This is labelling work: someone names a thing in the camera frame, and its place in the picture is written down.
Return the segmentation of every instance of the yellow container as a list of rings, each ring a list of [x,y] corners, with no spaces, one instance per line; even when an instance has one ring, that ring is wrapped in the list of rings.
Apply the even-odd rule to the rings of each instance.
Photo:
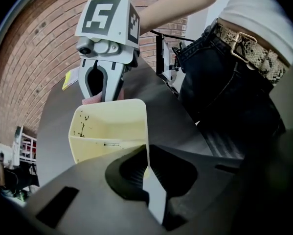
[[[69,129],[76,163],[125,148],[148,144],[146,105],[128,99],[78,107]]]

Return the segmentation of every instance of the belt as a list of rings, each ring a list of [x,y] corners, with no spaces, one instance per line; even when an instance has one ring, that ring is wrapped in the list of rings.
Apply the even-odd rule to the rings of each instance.
[[[278,58],[277,53],[260,46],[256,38],[243,32],[235,32],[219,23],[212,28],[213,33],[231,47],[230,52],[233,56],[245,63],[251,63],[274,86],[289,70],[289,67]]]

